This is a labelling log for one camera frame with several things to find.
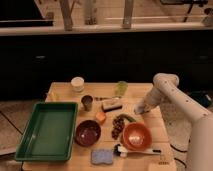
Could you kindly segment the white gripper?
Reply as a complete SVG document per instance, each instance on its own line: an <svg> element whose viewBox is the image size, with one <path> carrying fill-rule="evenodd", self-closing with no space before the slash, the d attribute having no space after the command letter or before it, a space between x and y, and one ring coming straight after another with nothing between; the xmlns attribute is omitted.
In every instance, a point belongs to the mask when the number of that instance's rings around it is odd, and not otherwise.
<svg viewBox="0 0 213 171"><path fill-rule="evenodd" d="M157 89L152 88L146 96L134 108L136 115L144 114L157 107L164 95Z"/></svg>

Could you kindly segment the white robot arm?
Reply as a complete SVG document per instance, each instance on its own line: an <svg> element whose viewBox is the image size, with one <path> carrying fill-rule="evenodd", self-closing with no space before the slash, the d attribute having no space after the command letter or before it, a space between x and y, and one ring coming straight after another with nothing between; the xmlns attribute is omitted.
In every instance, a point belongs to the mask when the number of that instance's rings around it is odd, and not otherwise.
<svg viewBox="0 0 213 171"><path fill-rule="evenodd" d="M181 91L178 84L177 75L157 73L152 89L136 104L134 112L149 112L168 98L192 124L186 171L213 171L213 112Z"/></svg>

